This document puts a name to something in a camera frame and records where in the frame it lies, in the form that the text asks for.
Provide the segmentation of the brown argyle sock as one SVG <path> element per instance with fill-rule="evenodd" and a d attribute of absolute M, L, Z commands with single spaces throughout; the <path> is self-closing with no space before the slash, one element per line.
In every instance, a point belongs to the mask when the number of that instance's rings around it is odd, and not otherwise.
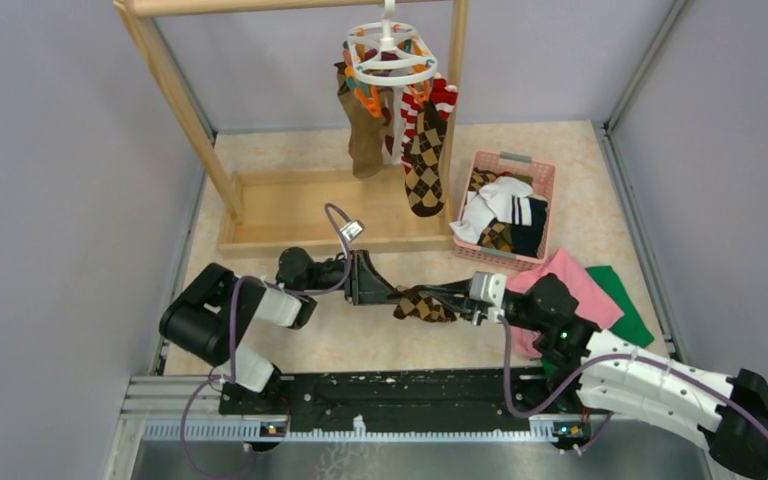
<path fill-rule="evenodd" d="M 420 218 L 438 215 L 445 205 L 440 164 L 447 127 L 435 104 L 428 101 L 417 115 L 415 136 L 405 147 L 412 165 L 405 192 L 410 210 Z"/>
<path fill-rule="evenodd" d="M 426 323 L 453 323 L 456 313 L 419 286 L 398 286 L 392 297 L 396 300 L 393 317 L 398 320 L 415 318 Z"/>

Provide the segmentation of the white sock black stripes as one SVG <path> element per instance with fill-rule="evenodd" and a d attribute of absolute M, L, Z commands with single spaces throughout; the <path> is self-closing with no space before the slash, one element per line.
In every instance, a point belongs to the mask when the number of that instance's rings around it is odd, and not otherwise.
<path fill-rule="evenodd" d="M 532 225 L 529 198 L 533 193 L 531 185 L 510 176 L 499 177 L 478 190 L 498 221 L 521 226 Z"/>

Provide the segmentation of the red white striped sock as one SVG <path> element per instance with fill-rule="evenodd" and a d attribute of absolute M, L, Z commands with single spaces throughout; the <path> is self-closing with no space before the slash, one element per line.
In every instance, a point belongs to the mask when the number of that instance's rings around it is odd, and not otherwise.
<path fill-rule="evenodd" d="M 430 102 L 434 105 L 436 111 L 442 118 L 447 120 L 453 112 L 458 100 L 459 93 L 457 87 L 455 85 L 450 85 L 440 73 L 434 75 L 429 85 L 431 86 Z M 409 87 L 403 89 L 400 101 L 400 118 L 402 125 L 401 162 L 403 164 L 408 164 L 408 143 L 415 136 L 417 115 L 420 107 L 423 106 L 424 103 L 416 99 L 414 92 Z"/>

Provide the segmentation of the white round clip hanger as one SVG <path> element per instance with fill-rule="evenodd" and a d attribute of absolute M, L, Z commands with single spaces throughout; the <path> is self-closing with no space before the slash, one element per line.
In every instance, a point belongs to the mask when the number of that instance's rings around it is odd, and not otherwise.
<path fill-rule="evenodd" d="M 418 30 L 394 20 L 395 9 L 396 2 L 386 0 L 381 20 L 350 29 L 344 42 L 346 85 L 375 118 L 382 116 L 382 89 L 406 88 L 422 104 L 438 73 L 438 61 Z"/>

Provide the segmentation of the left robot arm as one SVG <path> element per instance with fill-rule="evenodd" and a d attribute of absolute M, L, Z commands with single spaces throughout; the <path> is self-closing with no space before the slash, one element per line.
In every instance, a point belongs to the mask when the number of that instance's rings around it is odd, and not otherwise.
<path fill-rule="evenodd" d="M 159 333 L 217 368 L 221 379 L 243 389 L 243 401 L 263 414 L 279 404 L 280 370 L 244 343 L 252 323 L 299 330 L 319 295 L 340 292 L 352 305 L 386 305 L 394 303 L 395 291 L 366 250 L 316 261 L 305 249 L 291 247 L 280 255 L 272 283 L 209 264 L 163 313 Z"/>

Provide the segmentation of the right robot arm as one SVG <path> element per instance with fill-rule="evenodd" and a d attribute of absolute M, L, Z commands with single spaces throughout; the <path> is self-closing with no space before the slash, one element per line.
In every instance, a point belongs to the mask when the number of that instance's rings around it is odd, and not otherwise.
<path fill-rule="evenodd" d="M 760 374 L 742 369 L 729 376 L 638 347 L 579 316 L 577 299 L 554 274 L 526 292 L 489 272 L 416 290 L 456 318 L 502 325 L 503 398 L 512 416 L 527 419 L 550 406 L 572 412 L 579 405 L 620 414 L 683 437 L 736 475 L 768 479 L 768 383 Z M 516 407 L 512 392 L 515 328 L 537 332 L 536 349 L 561 374 L 529 410 Z"/>

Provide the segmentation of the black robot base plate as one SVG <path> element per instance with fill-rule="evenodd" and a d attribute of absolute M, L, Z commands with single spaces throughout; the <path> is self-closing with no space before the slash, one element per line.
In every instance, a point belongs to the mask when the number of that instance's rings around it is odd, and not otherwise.
<path fill-rule="evenodd" d="M 356 418 L 370 433 L 461 434 L 526 431 L 551 416 L 582 417 L 569 394 L 540 414 L 514 417 L 501 368 L 283 374 L 261 393 L 224 386 L 219 412 L 286 417 L 293 433 L 347 432 Z"/>

